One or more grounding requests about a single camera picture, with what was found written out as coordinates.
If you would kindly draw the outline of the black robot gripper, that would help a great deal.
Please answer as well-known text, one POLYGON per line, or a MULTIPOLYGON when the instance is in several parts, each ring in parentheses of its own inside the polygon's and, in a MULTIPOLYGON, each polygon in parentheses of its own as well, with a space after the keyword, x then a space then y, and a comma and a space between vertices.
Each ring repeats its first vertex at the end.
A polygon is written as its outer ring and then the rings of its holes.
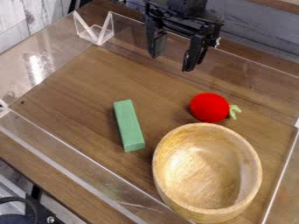
POLYGON ((153 58, 166 49, 166 30, 191 38, 182 70, 190 72, 202 63, 209 46, 221 42, 222 16, 207 11, 209 0, 145 0, 147 50, 153 58))

